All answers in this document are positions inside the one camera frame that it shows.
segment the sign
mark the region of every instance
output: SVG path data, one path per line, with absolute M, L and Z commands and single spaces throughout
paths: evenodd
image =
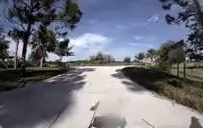
M 169 48 L 168 62 L 182 63 L 185 61 L 184 41 L 181 40 Z

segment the grass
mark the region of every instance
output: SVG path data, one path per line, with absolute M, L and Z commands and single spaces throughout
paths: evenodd
M 22 77 L 20 70 L 8 69 L 0 71 L 0 93 L 24 87 L 27 83 L 35 83 L 52 76 L 65 73 L 61 68 L 28 68 L 26 77 Z
M 155 69 L 127 67 L 122 72 L 139 85 L 203 113 L 203 83 Z

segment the sky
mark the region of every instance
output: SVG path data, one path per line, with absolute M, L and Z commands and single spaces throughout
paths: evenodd
M 166 12 L 159 0 L 78 0 L 78 4 L 83 16 L 69 33 L 75 56 L 65 60 L 88 59 L 99 51 L 122 60 L 149 48 L 158 48 L 168 40 L 187 38 L 187 29 L 165 21 L 167 13 L 176 13 L 178 9 Z M 9 50 L 15 50 L 13 41 Z M 56 55 L 49 54 L 48 60 L 56 59 Z

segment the paved road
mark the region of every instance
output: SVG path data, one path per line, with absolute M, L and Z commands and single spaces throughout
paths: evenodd
M 203 128 L 203 115 L 131 82 L 121 68 L 79 68 L 0 94 L 0 126 L 87 128 L 89 109 L 100 101 L 97 115 L 116 113 L 126 119 L 126 128 Z

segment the cloud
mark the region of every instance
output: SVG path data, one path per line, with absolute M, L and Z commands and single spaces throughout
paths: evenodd
M 152 17 L 150 17 L 148 20 L 147 20 L 147 23 L 150 24 L 150 23 L 155 23 L 159 20 L 159 16 L 154 14 Z
M 143 39 L 143 37 L 142 36 L 134 36 L 134 39 L 135 40 L 141 40 L 141 39 Z
M 76 38 L 70 39 L 75 56 L 71 60 L 87 59 L 89 56 L 99 51 L 106 51 L 108 45 L 113 41 L 112 38 L 96 33 L 85 33 Z
M 91 48 L 104 46 L 112 39 L 95 33 L 85 33 L 77 38 L 72 38 L 70 44 L 78 48 Z

